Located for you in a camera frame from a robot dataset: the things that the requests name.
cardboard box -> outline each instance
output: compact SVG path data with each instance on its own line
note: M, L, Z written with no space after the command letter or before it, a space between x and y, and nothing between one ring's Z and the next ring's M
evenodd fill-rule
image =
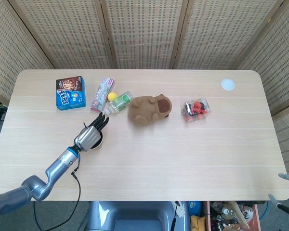
M81 76L56 80L56 101L60 110L85 107L85 82Z

black cable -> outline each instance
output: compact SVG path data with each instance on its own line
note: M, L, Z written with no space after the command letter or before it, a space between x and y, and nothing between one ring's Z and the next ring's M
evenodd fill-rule
M177 208L178 208L179 202L178 202L178 201L175 201L175 203L176 203L177 205L176 205L176 207L175 207L174 217L173 217L173 220L172 220L172 223L171 223L170 231L174 231L175 222L176 222L176 220L177 220L177 218L175 218L175 217L176 217L176 213L177 213Z
M198 229L199 229L199 223L198 223L198 220L201 219L201 218L203 218L203 217L199 217L199 218L197 219L197 227L198 227Z
M54 227L52 227L52 228L50 228L50 229L44 230L44 231L54 230L54 229L56 229L56 228L58 228L58 227L64 225L64 224L67 223L67 222L72 218L72 216L74 215L74 212L75 212L75 210L76 210L76 208L77 208L77 205L78 205L79 200L80 200L80 195L81 195L81 186L80 186L80 182L79 182L77 176L75 175L75 173L76 173L77 170L79 169L79 166L80 166L80 153L79 153L79 157L78 157L78 165L77 165L77 167L74 169L74 171L71 173L71 175L72 175L72 176L74 177L74 179L77 181L78 186L79 186L79 195L78 195L78 199L77 199L76 205L75 205L75 207L74 207L74 209L73 209L71 215L69 216L69 218L68 218L66 221L62 222L61 224L56 225L56 226L54 226ZM37 224L39 230L40 230L40 231L43 231L43 229L40 227L40 225L39 225L39 223L38 223L38 220L37 220L36 211L35 211L35 201L33 202L33 211L34 211L34 220L35 220L35 222L36 222L36 224Z
M264 211L264 213L262 214L262 216L259 218L259 220L261 220L262 218L264 218L264 216L266 215L266 212L268 211L268 208L269 208L269 202L267 201L267 202L266 202L265 211Z

capybara plush toy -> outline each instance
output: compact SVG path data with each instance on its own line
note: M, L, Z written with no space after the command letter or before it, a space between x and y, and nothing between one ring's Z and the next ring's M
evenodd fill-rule
M129 118L135 125L144 126L167 117L171 108L170 99L164 95L136 97L131 101Z

white round sticker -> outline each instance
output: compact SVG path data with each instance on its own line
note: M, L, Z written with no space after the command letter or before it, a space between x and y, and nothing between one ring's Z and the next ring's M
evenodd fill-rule
M225 90L233 90L235 88L236 84L232 79L225 78L222 80L222 87Z

pink snack box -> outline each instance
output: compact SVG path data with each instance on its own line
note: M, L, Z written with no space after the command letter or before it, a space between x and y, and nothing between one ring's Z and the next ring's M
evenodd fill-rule
M94 111L102 112L107 101L107 95L111 92L115 80L112 78L103 78L98 91L95 94L91 109Z

